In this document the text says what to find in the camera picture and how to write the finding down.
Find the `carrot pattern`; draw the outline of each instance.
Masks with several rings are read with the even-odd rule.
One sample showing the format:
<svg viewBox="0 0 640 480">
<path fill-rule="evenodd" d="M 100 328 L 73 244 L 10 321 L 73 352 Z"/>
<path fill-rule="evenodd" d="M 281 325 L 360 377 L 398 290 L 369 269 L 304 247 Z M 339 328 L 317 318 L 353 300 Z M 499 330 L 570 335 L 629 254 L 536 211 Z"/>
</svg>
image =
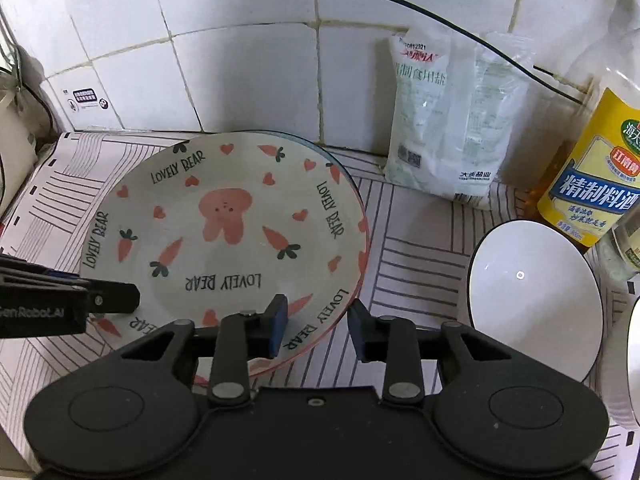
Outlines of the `carrot pattern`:
<svg viewBox="0 0 640 480">
<path fill-rule="evenodd" d="M 363 251 L 360 251 L 358 253 L 358 268 L 360 269 L 360 273 L 364 273 L 365 269 L 367 268 L 367 260 L 369 259 L 369 255 L 367 253 L 364 253 Z"/>
<path fill-rule="evenodd" d="M 341 259 L 342 259 L 342 256 L 336 256 L 333 260 L 331 260 L 327 264 L 327 267 L 329 267 L 329 272 L 331 273 L 335 272 L 335 269 L 338 268 L 338 264 L 340 263 Z"/>
<path fill-rule="evenodd" d="M 208 308 L 202 317 L 202 324 L 204 326 L 218 326 L 218 316 L 216 316 L 216 311 Z"/>
<path fill-rule="evenodd" d="M 187 151 L 187 144 L 189 143 L 188 140 L 183 140 L 182 142 L 178 142 L 177 144 L 174 144 L 174 153 L 185 153 Z"/>
<path fill-rule="evenodd" d="M 331 173 L 331 177 L 335 183 L 340 184 L 340 168 L 332 162 L 326 163 L 325 166 L 329 168 L 329 173 Z"/>
<path fill-rule="evenodd" d="M 149 262 L 149 267 L 152 267 L 154 270 L 151 275 L 156 278 L 160 274 L 162 274 L 163 278 L 166 278 L 169 275 L 169 265 L 180 252 L 180 246 L 182 245 L 182 238 L 178 238 L 175 242 L 167 245 L 166 249 L 162 251 L 158 260 L 156 262 Z"/>
<path fill-rule="evenodd" d="M 269 156 L 274 156 L 276 158 L 276 162 L 280 162 L 283 158 L 285 158 L 285 154 L 282 151 L 284 148 L 281 146 L 276 148 L 275 146 L 271 146 L 270 144 L 263 144 L 258 146 L 264 153 Z"/>
<path fill-rule="evenodd" d="M 290 244 L 289 241 L 279 232 L 269 229 L 266 226 L 262 226 L 262 231 L 264 232 L 264 235 L 271 247 L 278 251 L 279 260 L 282 260 L 285 256 L 292 259 L 298 257 L 295 251 L 299 250 L 300 245 Z"/>
<path fill-rule="evenodd" d="M 304 296 L 303 298 L 300 298 L 299 300 L 296 300 L 296 301 L 293 301 L 292 303 L 289 303 L 289 307 L 287 308 L 287 315 L 289 317 L 291 317 L 295 313 L 297 313 L 300 310 L 302 310 L 302 307 L 304 307 L 313 296 L 314 296 L 313 294 L 309 294 L 308 296 Z"/>
<path fill-rule="evenodd" d="M 133 231 L 131 229 L 127 229 L 126 231 L 121 230 L 120 236 L 122 238 L 118 242 L 118 261 L 122 263 L 131 251 L 133 242 L 137 240 L 138 237 L 133 235 Z"/>
<path fill-rule="evenodd" d="M 97 326 L 99 326 L 105 332 L 108 332 L 110 334 L 116 335 L 118 337 L 122 337 L 120 335 L 120 332 L 118 332 L 118 329 L 116 328 L 116 326 L 111 321 L 109 321 L 108 319 L 105 319 L 105 318 L 98 319 L 95 323 L 96 323 Z"/>
</svg>

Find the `bowl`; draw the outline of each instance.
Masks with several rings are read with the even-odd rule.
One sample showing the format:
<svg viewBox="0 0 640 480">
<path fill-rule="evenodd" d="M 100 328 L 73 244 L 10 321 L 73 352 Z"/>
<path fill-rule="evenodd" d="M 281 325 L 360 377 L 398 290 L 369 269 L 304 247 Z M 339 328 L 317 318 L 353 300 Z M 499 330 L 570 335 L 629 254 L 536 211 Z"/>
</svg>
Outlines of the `bowl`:
<svg viewBox="0 0 640 480">
<path fill-rule="evenodd" d="M 458 297 L 460 322 L 577 381 L 596 361 L 603 318 L 587 261 L 563 235 L 528 220 L 484 236 Z"/>
<path fill-rule="evenodd" d="M 640 423 L 640 307 L 626 309 L 607 339 L 598 378 L 602 400 L 611 418 L 623 428 Z"/>
</svg>

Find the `bottle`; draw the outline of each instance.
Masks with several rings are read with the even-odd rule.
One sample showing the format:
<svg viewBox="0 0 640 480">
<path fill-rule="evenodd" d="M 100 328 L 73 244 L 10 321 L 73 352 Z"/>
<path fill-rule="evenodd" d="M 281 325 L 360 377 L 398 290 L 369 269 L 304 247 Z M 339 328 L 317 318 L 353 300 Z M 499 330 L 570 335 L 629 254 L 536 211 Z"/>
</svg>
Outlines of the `bottle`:
<svg viewBox="0 0 640 480">
<path fill-rule="evenodd" d="M 632 53 L 640 29 L 625 34 L 593 77 L 525 215 L 586 252 L 640 198 L 640 87 Z"/>
<path fill-rule="evenodd" d="M 600 267 L 614 282 L 626 282 L 640 272 L 640 204 L 596 244 Z"/>
</svg>

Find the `heart pattern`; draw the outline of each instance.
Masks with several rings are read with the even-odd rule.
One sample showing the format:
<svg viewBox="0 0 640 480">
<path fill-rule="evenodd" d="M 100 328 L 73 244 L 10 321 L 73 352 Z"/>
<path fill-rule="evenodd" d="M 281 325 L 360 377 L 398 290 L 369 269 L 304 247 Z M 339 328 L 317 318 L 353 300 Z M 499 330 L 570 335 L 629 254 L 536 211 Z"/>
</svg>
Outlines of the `heart pattern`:
<svg viewBox="0 0 640 480">
<path fill-rule="evenodd" d="M 202 324 L 204 326 L 218 326 L 219 321 L 216 316 L 216 311 L 211 308 L 207 309 L 204 313 L 204 317 L 202 318 Z"/>
<path fill-rule="evenodd" d="M 162 209 L 162 206 L 157 205 L 154 208 L 154 218 L 162 219 L 165 216 L 166 216 L 166 213 L 164 212 L 164 209 Z"/>
<path fill-rule="evenodd" d="M 306 209 L 303 209 L 302 211 L 298 211 L 297 213 L 293 213 L 293 215 L 291 215 L 291 217 L 294 220 L 297 220 L 298 222 L 304 222 L 306 216 L 309 214 L 309 211 L 307 211 Z"/>
<path fill-rule="evenodd" d="M 342 256 L 336 256 L 333 260 L 331 260 L 327 264 L 327 267 L 329 267 L 329 272 L 335 272 L 335 269 L 338 268 L 338 264 L 340 263 L 341 259 L 342 259 Z"/>
<path fill-rule="evenodd" d="M 265 186 L 273 186 L 273 184 L 275 184 L 276 181 L 273 179 L 273 175 L 269 172 L 264 175 L 264 179 L 262 180 L 262 183 Z"/>
</svg>

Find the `ceramic plate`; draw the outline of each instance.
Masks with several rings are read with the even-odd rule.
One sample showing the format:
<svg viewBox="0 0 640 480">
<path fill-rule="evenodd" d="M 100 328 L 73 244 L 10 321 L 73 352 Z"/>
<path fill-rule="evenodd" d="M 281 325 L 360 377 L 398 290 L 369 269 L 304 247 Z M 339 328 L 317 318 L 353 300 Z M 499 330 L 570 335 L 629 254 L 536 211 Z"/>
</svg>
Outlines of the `ceramic plate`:
<svg viewBox="0 0 640 480">
<path fill-rule="evenodd" d="M 271 370 L 315 345 L 360 288 L 369 230 L 335 159 L 294 138 L 235 132 L 180 142 L 105 197 L 84 240 L 81 275 L 135 283 L 132 316 L 97 321 L 115 348 L 175 319 L 215 326 L 289 300 Z M 208 377 L 201 360 L 198 380 Z"/>
<path fill-rule="evenodd" d="M 528 220 L 498 225 L 480 241 L 458 318 L 577 381 L 593 367 L 604 327 L 587 261 L 560 233 Z"/>
</svg>

